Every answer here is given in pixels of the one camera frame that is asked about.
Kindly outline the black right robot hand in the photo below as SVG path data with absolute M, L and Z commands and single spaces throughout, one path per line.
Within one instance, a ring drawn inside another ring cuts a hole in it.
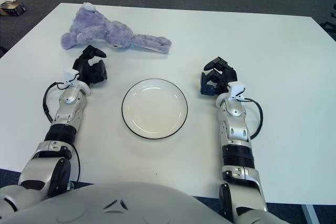
M 203 70 L 208 71 L 207 74 L 204 72 L 201 74 L 200 93 L 203 95 L 227 93 L 228 83 L 237 81 L 236 71 L 221 57 L 209 62 Z

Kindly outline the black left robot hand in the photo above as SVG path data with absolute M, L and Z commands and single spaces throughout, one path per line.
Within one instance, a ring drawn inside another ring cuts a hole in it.
M 73 64 L 73 69 L 79 72 L 78 80 L 86 83 L 88 86 L 107 79 L 107 71 L 103 60 L 90 65 L 89 60 L 94 57 L 106 58 L 107 55 L 100 49 L 88 45 Z

